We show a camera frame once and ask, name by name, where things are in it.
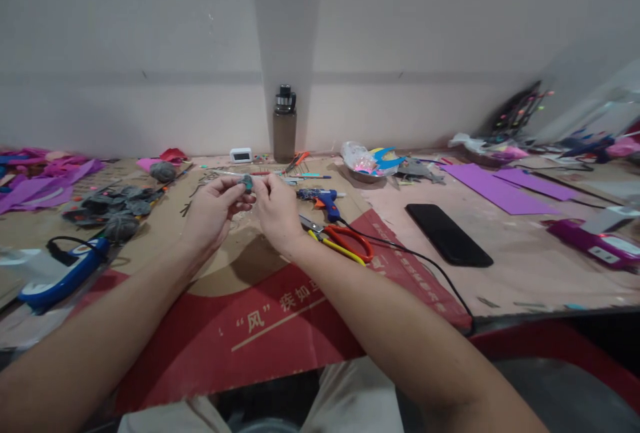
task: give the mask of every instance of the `metal bowl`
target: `metal bowl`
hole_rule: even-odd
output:
[[[362,172],[356,171],[351,167],[349,167],[348,165],[345,165],[345,167],[347,167],[347,170],[349,170],[349,174],[351,175],[351,178],[353,178],[354,180],[358,180],[362,183],[378,183],[379,181],[387,179],[387,177],[385,177],[384,175],[370,175],[369,173],[362,173]]]

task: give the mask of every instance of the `wire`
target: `wire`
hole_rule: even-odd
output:
[[[591,203],[581,202],[580,200],[576,200],[576,199],[571,199],[571,201],[574,203],[579,203],[580,205],[591,207],[591,208],[600,208],[600,209],[608,208],[608,207],[601,207],[600,205],[592,205]]]
[[[593,167],[590,167],[587,162],[576,159],[579,162],[582,163],[582,168],[571,168],[571,167],[539,167],[539,168],[533,168],[533,167],[527,167],[526,165],[514,165],[514,167],[520,167],[522,169],[527,169],[527,170],[566,170],[566,171],[593,171]]]
[[[417,159],[415,157],[412,157],[414,160],[418,160],[419,162],[426,162],[426,163],[437,163],[438,165],[447,165],[447,163],[438,161],[438,160],[427,160],[427,159]]]
[[[75,238],[74,236],[54,236],[53,238],[51,238],[48,242],[47,242],[47,250],[49,250],[49,252],[51,253],[51,256],[53,256],[55,258],[55,255],[53,254],[53,251],[62,251],[60,249],[59,246],[57,246],[54,242],[56,240],[69,240],[69,241],[74,241],[76,243],[79,244],[83,244],[84,246],[86,246],[87,248],[90,248],[91,250],[95,251],[98,256],[100,256],[103,261],[107,261],[107,255],[105,255],[103,252],[101,252],[98,248],[96,248],[96,246],[94,244],[91,244],[89,242],[85,242],[84,240],[81,240],[80,238]]]
[[[347,223],[344,220],[344,218],[339,218],[338,221],[340,223],[343,223],[349,230],[352,230],[353,232],[357,233],[358,235],[366,236],[367,238],[370,238],[371,240],[375,240],[375,241],[380,242],[380,243],[386,243],[388,245],[394,246],[395,248],[398,248],[399,250],[405,251],[407,253],[414,254],[415,256],[419,256],[423,260],[426,260],[429,263],[431,263],[433,266],[435,266],[438,269],[438,271],[442,274],[442,276],[445,277],[445,280],[447,281],[447,283],[449,283],[449,286],[451,287],[451,290],[453,290],[453,292],[455,293],[455,296],[458,298],[458,301],[462,304],[463,308],[466,310],[467,314],[471,318],[471,327],[469,328],[469,331],[467,333],[465,333],[464,336],[466,336],[468,338],[468,337],[473,336],[475,334],[475,319],[473,317],[473,313],[471,313],[471,310],[467,306],[467,303],[465,303],[465,301],[462,299],[462,296],[460,295],[460,293],[458,293],[458,290],[455,288],[455,286],[453,286],[453,282],[451,281],[449,276],[445,273],[445,271],[440,267],[440,265],[438,265],[435,261],[431,260],[430,258],[427,258],[423,254],[420,254],[420,253],[415,252],[413,250],[409,250],[406,246],[403,246],[403,245],[401,245],[399,243],[394,243],[394,242],[389,241],[389,240],[384,240],[382,238],[377,238],[376,236],[371,236],[371,235],[368,235],[366,233],[362,233],[362,232],[356,230],[355,228],[353,228],[349,223]]]

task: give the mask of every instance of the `pants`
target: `pants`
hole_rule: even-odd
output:
[[[122,417],[119,433],[231,433],[206,396]],[[368,356],[327,366],[302,433],[402,433],[395,386]]]

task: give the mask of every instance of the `red cardboard sheet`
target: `red cardboard sheet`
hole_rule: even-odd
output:
[[[373,210],[353,226],[397,242]],[[400,284],[457,328],[470,326],[463,307],[413,255],[379,244],[374,249],[371,274],[383,274]],[[78,309],[127,278],[115,270],[105,273]],[[116,410],[120,414],[142,410],[363,354],[322,291],[297,266],[288,264],[235,294],[182,295],[124,377]]]

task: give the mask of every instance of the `scissors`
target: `scissors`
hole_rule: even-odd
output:
[[[365,264],[373,260],[373,248],[371,247],[371,243],[369,243],[366,238],[358,235],[348,228],[342,228],[335,225],[320,226],[317,223],[309,220],[306,216],[298,216],[300,217],[300,223],[302,223],[302,226],[308,231],[309,235],[311,235],[316,240],[321,241],[329,248],[343,254],[347,258],[350,258],[351,260],[361,264],[362,266],[365,266]],[[320,236],[321,233],[325,233],[333,241],[329,241],[327,238],[322,238]],[[351,238],[356,240],[365,249],[365,253],[361,254],[351,251],[349,249],[349,245],[342,238],[340,238],[341,234],[350,236]]]

